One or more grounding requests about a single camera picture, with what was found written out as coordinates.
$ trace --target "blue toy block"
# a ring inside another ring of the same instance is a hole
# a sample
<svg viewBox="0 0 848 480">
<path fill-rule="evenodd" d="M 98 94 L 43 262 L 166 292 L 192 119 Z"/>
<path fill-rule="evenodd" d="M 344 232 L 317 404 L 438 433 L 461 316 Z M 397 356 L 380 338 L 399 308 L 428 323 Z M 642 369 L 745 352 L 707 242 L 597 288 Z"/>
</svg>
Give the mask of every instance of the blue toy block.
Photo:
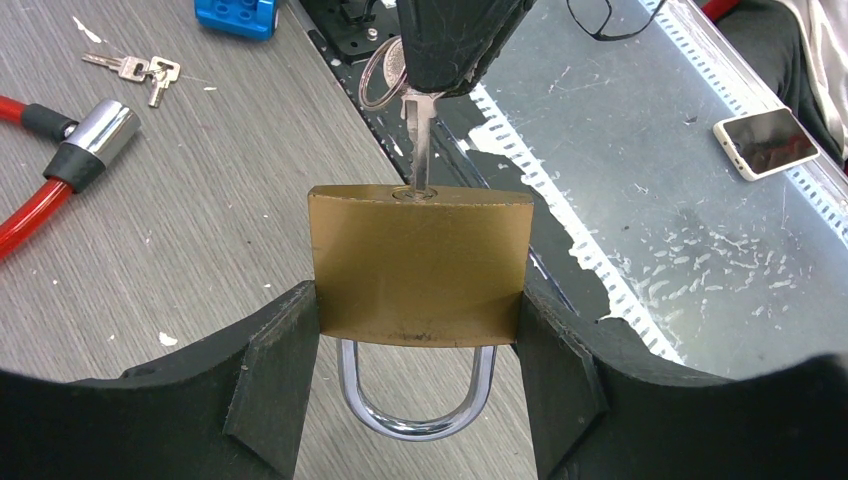
<svg viewBox="0 0 848 480">
<path fill-rule="evenodd" d="M 277 29 L 277 0 L 194 0 L 197 21 L 207 28 L 268 40 Z"/>
</svg>

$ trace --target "black rubber sleeve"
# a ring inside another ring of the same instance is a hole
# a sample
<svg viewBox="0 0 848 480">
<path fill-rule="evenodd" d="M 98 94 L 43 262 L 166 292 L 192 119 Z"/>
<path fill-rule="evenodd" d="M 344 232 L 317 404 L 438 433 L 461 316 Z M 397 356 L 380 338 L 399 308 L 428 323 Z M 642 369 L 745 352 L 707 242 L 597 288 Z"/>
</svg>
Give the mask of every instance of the black rubber sleeve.
<svg viewBox="0 0 848 480">
<path fill-rule="evenodd" d="M 63 143 L 44 169 L 44 177 L 58 178 L 70 185 L 74 193 L 80 193 L 105 170 L 106 165 L 87 150 Z"/>
<path fill-rule="evenodd" d="M 65 140 L 65 131 L 68 127 L 78 123 L 74 119 L 37 103 L 27 105 L 21 113 L 21 125 L 25 129 L 54 142 Z"/>
</svg>

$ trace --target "white smartphone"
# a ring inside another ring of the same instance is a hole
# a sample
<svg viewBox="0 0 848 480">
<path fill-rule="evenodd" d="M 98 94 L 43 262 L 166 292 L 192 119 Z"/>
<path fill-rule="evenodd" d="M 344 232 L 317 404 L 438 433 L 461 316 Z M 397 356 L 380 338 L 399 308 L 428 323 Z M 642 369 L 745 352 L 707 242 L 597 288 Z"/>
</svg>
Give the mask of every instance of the white smartphone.
<svg viewBox="0 0 848 480">
<path fill-rule="evenodd" d="M 819 148 L 788 108 L 728 118 L 713 133 L 745 180 L 753 182 L 819 155 Z"/>
</svg>

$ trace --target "wooden tabletop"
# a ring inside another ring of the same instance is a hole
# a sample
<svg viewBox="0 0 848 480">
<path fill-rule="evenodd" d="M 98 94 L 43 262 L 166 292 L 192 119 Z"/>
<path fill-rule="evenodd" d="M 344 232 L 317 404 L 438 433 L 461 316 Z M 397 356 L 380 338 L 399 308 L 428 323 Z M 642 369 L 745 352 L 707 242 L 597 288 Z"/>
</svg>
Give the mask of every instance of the wooden tabletop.
<svg viewBox="0 0 848 480">
<path fill-rule="evenodd" d="M 0 94 L 81 118 L 99 100 L 142 130 L 113 167 L 0 266 L 0 367 L 113 378 L 197 341 L 312 277 L 306 193 L 397 183 L 288 9 L 267 43 L 204 31 L 193 2 L 12 0 L 0 6 Z M 161 108 L 85 51 L 182 65 Z M 0 217 L 43 182 L 55 146 L 0 126 Z M 437 416 L 471 353 L 364 346 L 363 382 L 393 414 Z M 378 436 L 341 398 L 334 343 L 316 363 L 297 478 L 535 478 L 518 362 L 501 349 L 480 419 L 450 439 Z"/>
</svg>

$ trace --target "dark pants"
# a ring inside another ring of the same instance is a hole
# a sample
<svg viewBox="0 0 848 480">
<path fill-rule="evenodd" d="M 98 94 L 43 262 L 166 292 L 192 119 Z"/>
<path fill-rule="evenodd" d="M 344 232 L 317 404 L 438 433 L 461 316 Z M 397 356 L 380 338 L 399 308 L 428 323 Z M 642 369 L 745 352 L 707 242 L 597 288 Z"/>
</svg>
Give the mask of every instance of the dark pants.
<svg viewBox="0 0 848 480">
<path fill-rule="evenodd" d="M 828 131 L 810 87 L 795 15 L 774 0 L 742 0 L 716 25 L 827 155 L 844 167 L 842 151 Z"/>
</svg>

